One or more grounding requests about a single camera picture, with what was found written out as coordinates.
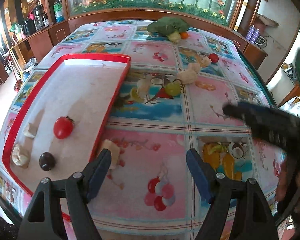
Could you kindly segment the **red cherry tomato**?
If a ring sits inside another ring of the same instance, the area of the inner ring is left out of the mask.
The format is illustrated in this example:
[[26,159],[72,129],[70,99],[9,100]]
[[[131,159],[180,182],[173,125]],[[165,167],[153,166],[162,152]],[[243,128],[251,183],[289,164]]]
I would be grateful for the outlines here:
[[208,58],[211,60],[212,63],[217,63],[219,61],[219,57],[215,53],[209,54]]

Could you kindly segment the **small beige biscuit block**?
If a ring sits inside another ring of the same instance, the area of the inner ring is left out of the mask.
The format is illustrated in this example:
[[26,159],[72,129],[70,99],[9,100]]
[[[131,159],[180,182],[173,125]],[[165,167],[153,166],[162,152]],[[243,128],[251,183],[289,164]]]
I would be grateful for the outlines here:
[[193,70],[196,73],[199,73],[200,70],[201,70],[200,64],[199,63],[194,63],[194,62],[189,63],[188,68]]

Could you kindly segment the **large beige biscuit block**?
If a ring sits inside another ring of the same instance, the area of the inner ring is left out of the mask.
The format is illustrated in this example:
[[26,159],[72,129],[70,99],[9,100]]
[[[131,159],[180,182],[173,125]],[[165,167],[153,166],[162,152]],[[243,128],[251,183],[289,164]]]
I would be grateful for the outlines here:
[[183,85],[194,83],[197,80],[197,77],[197,73],[192,69],[183,70],[177,74],[177,79]]

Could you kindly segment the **green grape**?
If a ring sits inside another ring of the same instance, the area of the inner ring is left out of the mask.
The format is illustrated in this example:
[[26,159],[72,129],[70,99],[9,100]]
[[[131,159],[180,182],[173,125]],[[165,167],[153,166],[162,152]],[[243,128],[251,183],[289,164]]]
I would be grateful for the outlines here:
[[181,85],[178,82],[170,82],[165,87],[165,92],[169,96],[179,96],[181,93]]

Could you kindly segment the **white plastic bag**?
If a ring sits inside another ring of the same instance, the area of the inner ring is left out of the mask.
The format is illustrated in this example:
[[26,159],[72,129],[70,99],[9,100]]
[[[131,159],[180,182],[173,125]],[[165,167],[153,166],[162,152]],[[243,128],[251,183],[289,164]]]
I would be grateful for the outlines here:
[[295,96],[291,98],[289,101],[285,102],[281,107],[280,110],[300,117],[300,97]]

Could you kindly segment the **dark purple grape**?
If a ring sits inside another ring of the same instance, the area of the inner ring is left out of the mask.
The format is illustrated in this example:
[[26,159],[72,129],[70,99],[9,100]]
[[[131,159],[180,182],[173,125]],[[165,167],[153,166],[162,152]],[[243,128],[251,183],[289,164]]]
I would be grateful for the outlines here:
[[39,157],[39,166],[43,171],[50,171],[56,165],[56,160],[50,152],[44,152]]

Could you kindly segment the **beige chunk in tray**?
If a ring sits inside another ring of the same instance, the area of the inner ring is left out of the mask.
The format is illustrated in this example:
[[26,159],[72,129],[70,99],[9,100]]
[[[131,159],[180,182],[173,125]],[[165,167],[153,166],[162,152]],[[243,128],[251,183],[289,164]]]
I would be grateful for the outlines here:
[[16,166],[27,168],[31,157],[29,152],[20,144],[15,144],[12,150],[12,161]]
[[23,130],[23,134],[27,138],[34,139],[37,135],[37,131],[38,128],[34,124],[28,123]]

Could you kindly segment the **red rimmed white tray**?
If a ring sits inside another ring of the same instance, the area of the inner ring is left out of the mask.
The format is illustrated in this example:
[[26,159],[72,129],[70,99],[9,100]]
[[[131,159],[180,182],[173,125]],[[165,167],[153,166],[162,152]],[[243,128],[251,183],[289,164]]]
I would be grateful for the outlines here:
[[[15,117],[2,153],[8,174],[26,193],[33,194],[42,178],[68,178],[95,158],[130,62],[131,58],[122,54],[66,54],[33,86]],[[53,126],[62,116],[74,121],[74,129],[61,140],[55,137]],[[28,123],[38,128],[34,139],[23,134]],[[13,163],[15,144],[29,152],[27,168]],[[39,166],[44,152],[50,152],[56,160],[50,171]]]

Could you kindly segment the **purple bottle right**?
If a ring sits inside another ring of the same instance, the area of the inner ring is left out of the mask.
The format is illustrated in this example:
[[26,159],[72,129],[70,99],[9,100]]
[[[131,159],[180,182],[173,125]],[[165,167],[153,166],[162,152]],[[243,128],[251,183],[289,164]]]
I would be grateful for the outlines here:
[[254,44],[254,43],[256,42],[256,40],[257,40],[259,34],[260,34],[259,29],[258,29],[258,28],[257,28],[257,29],[255,28],[254,31],[253,31],[253,34],[252,34],[252,36],[251,36],[251,38],[250,38],[250,42],[251,42],[252,44]]

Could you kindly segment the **purple bottle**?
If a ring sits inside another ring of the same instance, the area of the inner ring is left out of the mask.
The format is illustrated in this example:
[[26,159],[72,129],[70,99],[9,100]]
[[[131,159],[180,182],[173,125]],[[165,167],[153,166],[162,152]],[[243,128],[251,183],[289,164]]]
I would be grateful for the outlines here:
[[251,42],[252,44],[254,44],[254,43],[256,42],[256,40],[257,40],[259,34],[260,34],[259,29],[258,29],[258,28],[257,28],[257,29],[255,28],[254,31],[253,31],[253,34],[252,34],[252,36],[251,36],[251,38],[250,38],[250,42]]
[[246,38],[248,41],[250,41],[250,39],[251,39],[251,37],[252,37],[254,31],[255,31],[254,25],[251,25],[251,26],[249,27],[248,31],[247,31],[246,36],[245,36],[245,38]]

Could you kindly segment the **purple bottle left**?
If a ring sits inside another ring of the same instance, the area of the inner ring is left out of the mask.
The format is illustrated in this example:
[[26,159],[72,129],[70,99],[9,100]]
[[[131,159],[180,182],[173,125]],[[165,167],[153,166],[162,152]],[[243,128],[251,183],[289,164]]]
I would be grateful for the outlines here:
[[251,26],[249,27],[248,31],[247,31],[246,36],[245,36],[245,38],[246,38],[248,41],[250,41],[250,39],[251,39],[251,37],[252,37],[254,31],[255,31],[254,25],[251,25]]

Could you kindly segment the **small orange near vegetable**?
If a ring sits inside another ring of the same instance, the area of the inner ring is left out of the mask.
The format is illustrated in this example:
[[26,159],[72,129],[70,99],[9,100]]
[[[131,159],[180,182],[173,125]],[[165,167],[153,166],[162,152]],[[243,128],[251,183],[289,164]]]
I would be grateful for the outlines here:
[[189,34],[187,32],[183,32],[183,33],[180,33],[180,36],[182,39],[187,39],[189,37]]

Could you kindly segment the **green leafy vegetable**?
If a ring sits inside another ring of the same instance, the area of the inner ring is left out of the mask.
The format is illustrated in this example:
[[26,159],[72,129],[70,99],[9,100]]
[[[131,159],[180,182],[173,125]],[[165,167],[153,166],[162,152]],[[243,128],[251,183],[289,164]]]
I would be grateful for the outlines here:
[[182,33],[186,33],[190,25],[182,18],[177,17],[162,17],[147,26],[149,33],[157,33],[175,44],[182,40]]

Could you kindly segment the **wooden sideboard cabinet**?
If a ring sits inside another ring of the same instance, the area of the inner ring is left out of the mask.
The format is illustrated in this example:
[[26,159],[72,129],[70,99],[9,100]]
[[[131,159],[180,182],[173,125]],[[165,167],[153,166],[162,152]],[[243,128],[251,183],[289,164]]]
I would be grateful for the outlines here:
[[25,64],[32,57],[40,62],[54,46],[62,42],[69,34],[69,24],[67,21],[63,21],[17,42],[11,50],[16,52],[20,65]]

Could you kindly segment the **green water bottle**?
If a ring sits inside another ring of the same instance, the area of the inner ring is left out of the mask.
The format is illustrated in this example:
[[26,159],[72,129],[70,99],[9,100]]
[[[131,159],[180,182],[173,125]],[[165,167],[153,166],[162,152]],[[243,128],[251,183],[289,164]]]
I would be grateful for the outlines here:
[[53,10],[55,13],[56,22],[62,22],[64,20],[64,12],[62,6],[62,0],[55,0],[53,4]]

